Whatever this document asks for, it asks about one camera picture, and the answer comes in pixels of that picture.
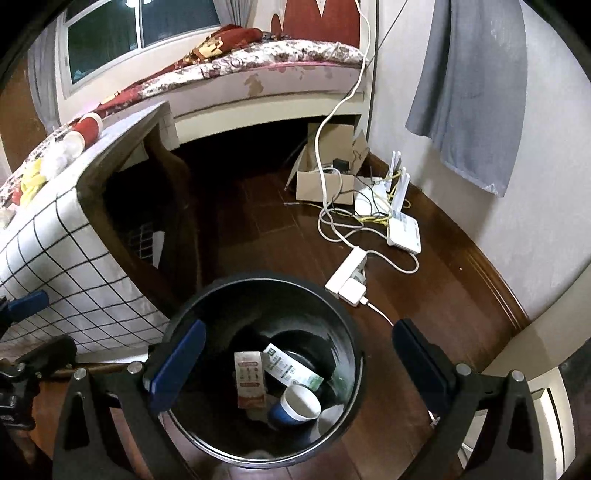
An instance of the open cardboard box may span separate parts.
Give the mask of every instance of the open cardboard box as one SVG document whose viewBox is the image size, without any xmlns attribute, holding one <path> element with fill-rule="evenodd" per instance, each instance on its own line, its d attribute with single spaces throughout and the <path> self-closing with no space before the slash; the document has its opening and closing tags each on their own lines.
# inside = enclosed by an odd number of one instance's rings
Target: open cardboard box
<svg viewBox="0 0 591 480">
<path fill-rule="evenodd" d="M 320 172 L 316 155 L 314 153 L 314 139 L 320 124 L 308 124 L 308 143 L 297 157 L 287 185 L 296 178 L 295 198 L 300 202 L 322 202 L 322 185 L 320 184 Z M 325 172 L 327 198 L 330 201 L 335 198 L 335 203 L 353 205 L 355 176 L 369 153 L 369 147 L 365 135 L 361 132 L 353 140 L 353 125 L 326 124 L 320 134 L 318 142 L 320 159 L 323 167 L 331 167 L 333 160 L 339 158 L 349 163 L 349 173 L 341 174 L 343 186 L 339 194 L 340 180 L 336 173 Z"/>
</svg>

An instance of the gray curtain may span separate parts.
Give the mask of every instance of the gray curtain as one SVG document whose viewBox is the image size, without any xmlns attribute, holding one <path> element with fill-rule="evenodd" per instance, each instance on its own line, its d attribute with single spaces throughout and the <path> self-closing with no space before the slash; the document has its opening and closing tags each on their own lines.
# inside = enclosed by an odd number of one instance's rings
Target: gray curtain
<svg viewBox="0 0 591 480">
<path fill-rule="evenodd" d="M 527 52 L 519 0 L 436 0 L 406 127 L 442 162 L 502 197 L 525 112 Z"/>
<path fill-rule="evenodd" d="M 233 23 L 246 27 L 253 0 L 213 0 L 220 25 Z"/>
<path fill-rule="evenodd" d="M 60 126 L 56 89 L 56 24 L 52 22 L 27 53 L 29 88 L 35 111 L 47 135 Z"/>
</svg>

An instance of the red and white paper cup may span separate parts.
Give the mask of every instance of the red and white paper cup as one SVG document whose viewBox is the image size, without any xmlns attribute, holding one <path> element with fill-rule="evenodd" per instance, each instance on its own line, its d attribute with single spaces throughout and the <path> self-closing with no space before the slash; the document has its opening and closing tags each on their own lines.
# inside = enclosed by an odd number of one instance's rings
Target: red and white paper cup
<svg viewBox="0 0 591 480">
<path fill-rule="evenodd" d="M 103 131 L 103 121 L 98 113 L 90 112 L 64 136 L 66 151 L 72 158 L 78 158 L 82 152 L 90 147 Z"/>
</svg>

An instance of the blue and white paper cup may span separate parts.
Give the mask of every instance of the blue and white paper cup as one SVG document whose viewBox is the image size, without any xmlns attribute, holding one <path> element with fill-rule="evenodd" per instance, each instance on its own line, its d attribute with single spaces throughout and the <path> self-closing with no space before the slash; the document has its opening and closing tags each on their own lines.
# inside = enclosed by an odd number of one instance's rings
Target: blue and white paper cup
<svg viewBox="0 0 591 480">
<path fill-rule="evenodd" d="M 279 402 L 269 410 L 268 419 L 277 427 L 298 425 L 317 419 L 322 408 L 312 390 L 303 385 L 290 385 Z"/>
</svg>

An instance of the metal screw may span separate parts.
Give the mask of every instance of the metal screw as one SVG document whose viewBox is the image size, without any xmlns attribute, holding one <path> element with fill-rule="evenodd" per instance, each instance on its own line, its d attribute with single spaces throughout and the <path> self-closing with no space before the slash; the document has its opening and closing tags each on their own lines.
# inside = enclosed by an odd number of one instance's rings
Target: metal screw
<svg viewBox="0 0 591 480">
<path fill-rule="evenodd" d="M 513 380 L 515 380 L 516 382 L 523 382 L 523 380 L 525 380 L 525 375 L 521 373 L 519 370 L 513 370 L 511 372 L 511 376 L 513 377 Z"/>
<path fill-rule="evenodd" d="M 74 378 L 82 380 L 86 376 L 86 368 L 79 368 L 74 372 Z"/>
<path fill-rule="evenodd" d="M 127 366 L 127 371 L 132 374 L 138 374 L 142 371 L 142 368 L 144 366 L 142 365 L 142 362 L 131 362 L 128 366 Z"/>
<path fill-rule="evenodd" d="M 456 365 L 456 372 L 458 372 L 463 377 L 467 377 L 472 373 L 472 369 L 469 365 L 466 364 L 457 364 Z"/>
</svg>

